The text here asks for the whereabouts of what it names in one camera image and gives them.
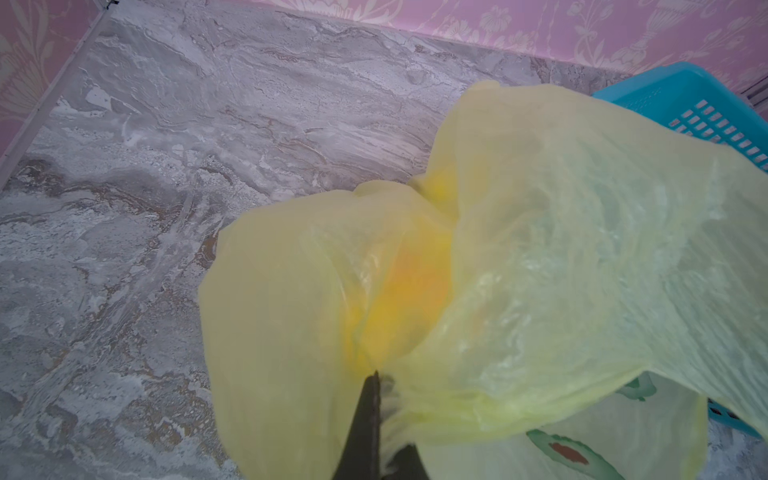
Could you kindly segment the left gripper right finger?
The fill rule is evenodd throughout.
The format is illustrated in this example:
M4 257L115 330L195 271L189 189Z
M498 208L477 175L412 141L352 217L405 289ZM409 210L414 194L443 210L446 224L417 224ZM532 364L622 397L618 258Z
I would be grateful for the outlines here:
M384 470L383 480L429 480L414 444L404 446L392 457Z

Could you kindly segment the yellow plastic bag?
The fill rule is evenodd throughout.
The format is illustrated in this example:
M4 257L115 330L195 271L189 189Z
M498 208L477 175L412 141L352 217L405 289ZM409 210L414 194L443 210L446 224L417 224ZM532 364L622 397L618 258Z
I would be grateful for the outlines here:
M609 120L561 87L470 87L423 174L243 213L199 289L225 451L326 479L364 380L380 454L435 479L692 479L711 398L621 349L587 174Z

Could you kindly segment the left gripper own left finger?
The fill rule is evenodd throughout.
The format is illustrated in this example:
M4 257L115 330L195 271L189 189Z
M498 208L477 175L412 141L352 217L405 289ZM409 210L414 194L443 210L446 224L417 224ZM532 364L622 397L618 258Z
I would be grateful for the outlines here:
M333 480L380 479L380 390L380 378L375 372L362 386Z

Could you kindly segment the teal plastic basket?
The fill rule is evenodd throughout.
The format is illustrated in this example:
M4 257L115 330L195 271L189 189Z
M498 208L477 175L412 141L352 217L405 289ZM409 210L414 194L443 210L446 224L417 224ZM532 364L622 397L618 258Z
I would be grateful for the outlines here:
M599 91L591 227L621 349L767 431L767 124L688 64Z

